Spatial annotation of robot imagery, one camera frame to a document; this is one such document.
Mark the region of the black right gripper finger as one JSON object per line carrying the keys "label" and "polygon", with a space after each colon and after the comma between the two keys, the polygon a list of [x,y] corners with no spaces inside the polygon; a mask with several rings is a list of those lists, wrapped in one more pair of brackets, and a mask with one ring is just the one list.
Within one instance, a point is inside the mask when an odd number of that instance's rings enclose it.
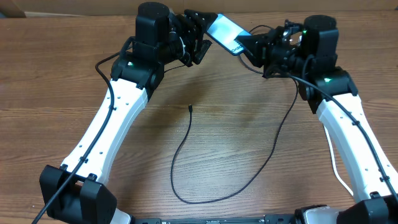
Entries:
{"label": "black right gripper finger", "polygon": [[255,67],[261,68],[264,65],[264,61],[262,58],[258,58],[255,55],[253,55],[252,53],[250,53],[250,51],[245,50],[243,52],[243,54],[248,58],[248,60],[251,62],[251,64]]}
{"label": "black right gripper finger", "polygon": [[264,41],[267,39],[267,34],[257,35],[239,35],[235,38],[245,50],[255,52],[260,47],[264,46]]}

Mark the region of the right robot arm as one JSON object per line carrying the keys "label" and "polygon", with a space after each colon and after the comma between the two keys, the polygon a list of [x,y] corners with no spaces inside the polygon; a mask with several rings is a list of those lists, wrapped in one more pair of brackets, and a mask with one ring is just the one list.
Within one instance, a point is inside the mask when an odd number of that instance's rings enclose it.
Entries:
{"label": "right robot arm", "polygon": [[351,181],[354,205],[325,205],[295,211],[297,223],[396,223],[397,171],[365,117],[359,91],[336,65],[336,20],[312,15],[303,23],[286,21],[265,34],[236,37],[264,78],[291,78],[303,100],[327,129]]}

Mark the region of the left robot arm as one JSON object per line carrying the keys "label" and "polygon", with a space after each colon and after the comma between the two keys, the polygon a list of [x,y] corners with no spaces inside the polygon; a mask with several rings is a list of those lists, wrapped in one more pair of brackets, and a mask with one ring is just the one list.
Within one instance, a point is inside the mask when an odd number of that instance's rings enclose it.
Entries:
{"label": "left robot arm", "polygon": [[203,36],[217,17],[190,9],[174,14],[159,2],[138,7],[135,34],[111,56],[108,90],[86,133],[59,167],[45,166],[40,175],[41,215],[65,223],[134,222],[106,186],[116,154],[164,78],[165,65],[202,61],[211,46]]}

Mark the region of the blue screen smartphone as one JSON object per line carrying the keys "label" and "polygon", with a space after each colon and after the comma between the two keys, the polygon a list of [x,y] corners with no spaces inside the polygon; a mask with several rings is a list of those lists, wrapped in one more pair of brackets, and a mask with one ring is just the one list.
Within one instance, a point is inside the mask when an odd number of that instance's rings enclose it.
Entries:
{"label": "blue screen smartphone", "polygon": [[236,38],[238,36],[251,35],[223,14],[218,14],[218,17],[206,33],[234,56],[244,52],[244,47],[236,41]]}

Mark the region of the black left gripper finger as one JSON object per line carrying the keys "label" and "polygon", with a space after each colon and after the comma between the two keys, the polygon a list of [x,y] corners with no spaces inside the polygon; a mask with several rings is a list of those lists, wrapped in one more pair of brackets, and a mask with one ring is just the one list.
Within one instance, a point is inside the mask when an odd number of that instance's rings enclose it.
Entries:
{"label": "black left gripper finger", "polygon": [[199,12],[191,9],[184,10],[184,14],[197,26],[201,27],[202,31],[207,31],[218,18],[218,15],[214,12]]}
{"label": "black left gripper finger", "polygon": [[212,42],[210,40],[202,40],[194,51],[193,54],[193,63],[199,65],[203,60],[205,54],[207,53],[208,49],[211,47]]}

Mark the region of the brown cardboard backdrop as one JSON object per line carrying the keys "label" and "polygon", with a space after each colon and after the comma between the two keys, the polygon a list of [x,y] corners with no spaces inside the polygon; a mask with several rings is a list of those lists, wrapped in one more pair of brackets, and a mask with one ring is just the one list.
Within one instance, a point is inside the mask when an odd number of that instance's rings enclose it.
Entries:
{"label": "brown cardboard backdrop", "polygon": [[[296,12],[393,10],[397,0],[155,0],[174,12]],[[1,12],[11,17],[32,14],[125,16],[137,13],[145,0],[1,0]]]}

